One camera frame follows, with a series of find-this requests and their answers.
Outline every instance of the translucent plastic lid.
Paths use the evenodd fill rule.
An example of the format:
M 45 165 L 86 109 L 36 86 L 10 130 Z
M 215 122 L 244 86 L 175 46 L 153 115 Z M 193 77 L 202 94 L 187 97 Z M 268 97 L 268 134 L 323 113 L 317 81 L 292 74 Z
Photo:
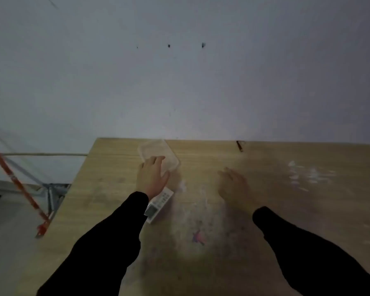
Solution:
M 164 140 L 148 141 L 140 144 L 137 150 L 143 162 L 152 156 L 165 156 L 166 158 L 162 162 L 161 174 L 164 174 L 166 170 L 174 171 L 179 165 L 178 158 Z

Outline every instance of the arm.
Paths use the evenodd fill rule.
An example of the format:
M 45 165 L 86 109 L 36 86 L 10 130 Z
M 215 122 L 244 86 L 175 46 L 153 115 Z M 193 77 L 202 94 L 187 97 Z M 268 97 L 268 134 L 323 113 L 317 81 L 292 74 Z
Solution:
M 148 202 L 163 190 L 169 178 L 168 172 L 160 176 L 163 159 L 151 157 L 139 166 L 137 192 L 79 238 L 37 295 L 118 295 L 126 269 L 140 251 L 138 236 Z
M 261 229 L 289 285 L 308 295 L 370 295 L 370 274 L 337 245 L 285 221 L 252 197 L 246 179 L 231 169 L 219 172 L 219 194 L 247 212 Z

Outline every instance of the tiled floor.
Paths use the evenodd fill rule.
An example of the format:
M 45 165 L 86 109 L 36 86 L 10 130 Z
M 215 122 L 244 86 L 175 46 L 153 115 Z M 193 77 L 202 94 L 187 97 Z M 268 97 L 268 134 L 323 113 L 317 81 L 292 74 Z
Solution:
M 0 296 L 14 294 L 22 271 L 36 249 L 36 227 L 41 223 L 29 204 L 11 201 L 5 195 L 0 199 Z

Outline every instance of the orange pole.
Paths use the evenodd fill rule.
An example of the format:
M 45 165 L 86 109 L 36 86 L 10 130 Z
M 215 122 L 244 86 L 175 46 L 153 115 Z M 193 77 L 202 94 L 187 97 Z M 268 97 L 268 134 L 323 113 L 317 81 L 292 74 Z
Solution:
M 34 199 L 31 197 L 29 192 L 26 191 L 25 187 L 22 185 L 22 183 L 19 181 L 19 179 L 14 175 L 12 170 L 5 163 L 5 161 L 1 157 L 1 155 L 0 155 L 0 166 L 4 169 L 5 173 L 10 177 L 11 181 L 16 185 L 16 187 L 18 187 L 18 189 L 23 193 L 23 195 L 26 197 L 26 199 L 30 202 L 31 206 L 35 210 L 37 210 L 38 214 L 42 217 L 42 219 L 44 219 L 44 221 L 49 224 L 50 220 L 49 220 L 48 216 L 39 207 L 39 205 L 34 201 Z

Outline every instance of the wooden table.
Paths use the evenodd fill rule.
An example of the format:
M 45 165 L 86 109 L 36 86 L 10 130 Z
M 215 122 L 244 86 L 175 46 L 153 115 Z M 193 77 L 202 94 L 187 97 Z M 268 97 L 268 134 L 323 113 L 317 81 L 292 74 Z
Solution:
M 39 241 L 19 295 L 34 295 L 74 242 L 134 190 L 142 142 L 96 140 Z M 235 141 L 167 143 L 181 162 L 168 183 L 176 193 L 144 225 L 120 295 L 297 295 L 251 218 L 218 196 L 217 170 L 224 166 L 245 174 L 283 218 L 336 243 L 370 273 L 370 145 L 243 142 L 240 152 Z M 198 230 L 204 246 L 192 242 Z

